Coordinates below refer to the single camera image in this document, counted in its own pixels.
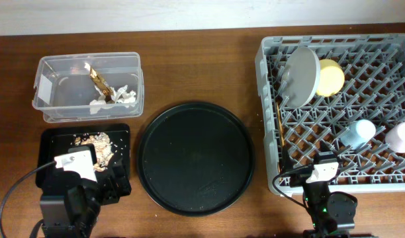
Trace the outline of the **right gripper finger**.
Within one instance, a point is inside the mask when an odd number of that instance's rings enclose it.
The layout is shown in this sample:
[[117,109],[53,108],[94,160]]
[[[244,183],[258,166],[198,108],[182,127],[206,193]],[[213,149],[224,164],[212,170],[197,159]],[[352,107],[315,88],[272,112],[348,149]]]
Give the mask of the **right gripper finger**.
[[289,155],[288,147],[284,146],[282,148],[282,159],[281,159],[281,170],[282,172],[287,172],[293,170],[294,162]]
[[324,161],[324,160],[330,160],[330,159],[335,159],[335,153],[330,150],[330,148],[324,141],[321,141],[320,142],[320,152],[318,154],[318,160]]

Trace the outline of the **blue cup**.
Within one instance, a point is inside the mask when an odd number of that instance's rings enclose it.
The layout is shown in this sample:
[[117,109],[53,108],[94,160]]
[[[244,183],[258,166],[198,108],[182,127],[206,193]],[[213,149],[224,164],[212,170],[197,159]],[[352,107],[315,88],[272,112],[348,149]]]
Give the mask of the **blue cup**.
[[344,146],[352,149],[363,147],[376,134],[375,125],[366,119],[354,121],[347,127],[349,130],[341,136],[340,141]]

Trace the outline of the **food scraps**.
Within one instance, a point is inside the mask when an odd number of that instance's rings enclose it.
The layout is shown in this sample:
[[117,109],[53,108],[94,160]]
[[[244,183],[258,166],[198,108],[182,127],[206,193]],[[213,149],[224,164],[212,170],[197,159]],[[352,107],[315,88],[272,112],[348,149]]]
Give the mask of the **food scraps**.
[[82,137],[74,135],[74,145],[92,144],[95,148],[97,161],[93,168],[97,172],[103,172],[108,169],[109,162],[114,156],[110,137],[104,132],[98,132],[96,135],[83,134]]

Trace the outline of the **wooden chopstick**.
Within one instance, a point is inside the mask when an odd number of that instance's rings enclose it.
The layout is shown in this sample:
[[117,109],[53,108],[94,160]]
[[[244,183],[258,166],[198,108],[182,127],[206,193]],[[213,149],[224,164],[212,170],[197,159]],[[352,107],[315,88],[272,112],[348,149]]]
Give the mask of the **wooden chopstick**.
[[281,122],[281,113],[280,113],[280,109],[279,109],[279,103],[275,102],[275,106],[276,106],[276,111],[277,111],[277,119],[278,119],[278,127],[279,127],[279,136],[281,139],[281,147],[285,147],[286,143],[285,143],[285,139],[284,139],[284,131],[283,131],[283,126],[282,126],[282,122]]

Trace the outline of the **pink cup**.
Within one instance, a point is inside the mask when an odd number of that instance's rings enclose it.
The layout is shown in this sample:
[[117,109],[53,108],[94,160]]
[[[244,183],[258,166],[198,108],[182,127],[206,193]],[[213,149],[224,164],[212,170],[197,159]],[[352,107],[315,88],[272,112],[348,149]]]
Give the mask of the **pink cup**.
[[397,153],[405,153],[405,122],[393,127],[385,137],[385,143]]

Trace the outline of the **yellow bowl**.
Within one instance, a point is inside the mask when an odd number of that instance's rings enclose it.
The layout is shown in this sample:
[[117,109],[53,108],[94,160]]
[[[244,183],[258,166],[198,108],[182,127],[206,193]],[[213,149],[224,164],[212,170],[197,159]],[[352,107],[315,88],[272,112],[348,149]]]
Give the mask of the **yellow bowl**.
[[337,94],[343,87],[345,75],[340,65],[331,59],[320,60],[320,81],[316,94],[330,97]]

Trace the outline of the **grey plate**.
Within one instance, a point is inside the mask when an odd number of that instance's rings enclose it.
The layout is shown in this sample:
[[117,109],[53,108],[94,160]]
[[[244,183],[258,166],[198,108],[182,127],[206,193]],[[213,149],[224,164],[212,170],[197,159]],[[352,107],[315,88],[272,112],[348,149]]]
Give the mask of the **grey plate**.
[[288,98],[287,107],[300,108],[312,100],[320,83],[320,60],[314,51],[300,47],[289,56],[281,77],[284,83],[281,96]]

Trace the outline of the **white tissue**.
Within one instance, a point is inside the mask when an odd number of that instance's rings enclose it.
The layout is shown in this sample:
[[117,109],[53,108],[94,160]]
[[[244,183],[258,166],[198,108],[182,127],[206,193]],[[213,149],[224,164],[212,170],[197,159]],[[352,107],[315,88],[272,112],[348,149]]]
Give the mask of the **white tissue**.
[[[89,105],[103,105],[107,104],[105,101],[106,96],[97,88],[95,87],[96,91],[100,94],[98,99],[92,100]],[[133,103],[136,102],[136,96],[137,93],[136,91],[130,90],[128,92],[128,85],[125,85],[123,87],[120,87],[119,89],[115,90],[113,87],[111,87],[113,94],[111,95],[111,99],[114,102],[114,104],[128,104],[128,103]],[[90,114],[96,114],[98,111],[100,111],[101,108],[97,107],[91,107],[89,109]]]

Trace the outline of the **gold snack wrapper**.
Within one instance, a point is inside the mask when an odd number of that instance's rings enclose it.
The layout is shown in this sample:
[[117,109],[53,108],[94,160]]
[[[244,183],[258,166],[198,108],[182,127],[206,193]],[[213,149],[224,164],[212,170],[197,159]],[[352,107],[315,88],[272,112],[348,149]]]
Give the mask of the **gold snack wrapper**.
[[84,68],[89,71],[89,76],[95,86],[102,92],[105,97],[105,102],[112,101],[113,90],[109,87],[102,75],[97,73],[90,64],[85,63]]

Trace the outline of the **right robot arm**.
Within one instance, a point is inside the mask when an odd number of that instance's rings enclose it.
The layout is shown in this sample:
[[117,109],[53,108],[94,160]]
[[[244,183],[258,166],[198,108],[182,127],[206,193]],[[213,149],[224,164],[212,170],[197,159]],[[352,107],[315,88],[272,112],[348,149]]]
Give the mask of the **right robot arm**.
[[290,186],[302,187],[303,206],[313,223],[313,229],[303,231],[303,237],[349,237],[355,227],[356,197],[329,189],[340,165],[341,160],[322,141],[311,164],[286,169],[284,175],[290,178]]

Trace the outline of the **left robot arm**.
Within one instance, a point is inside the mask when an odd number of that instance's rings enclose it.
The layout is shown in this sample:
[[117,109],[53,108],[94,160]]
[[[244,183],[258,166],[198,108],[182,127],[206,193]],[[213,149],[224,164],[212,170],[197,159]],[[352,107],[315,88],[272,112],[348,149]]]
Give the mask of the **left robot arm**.
[[122,161],[110,162],[96,173],[97,180],[81,178],[50,163],[37,172],[36,186],[42,190],[42,219],[32,228],[31,237],[43,231],[45,237],[90,237],[101,206],[116,204],[131,193],[130,169]]

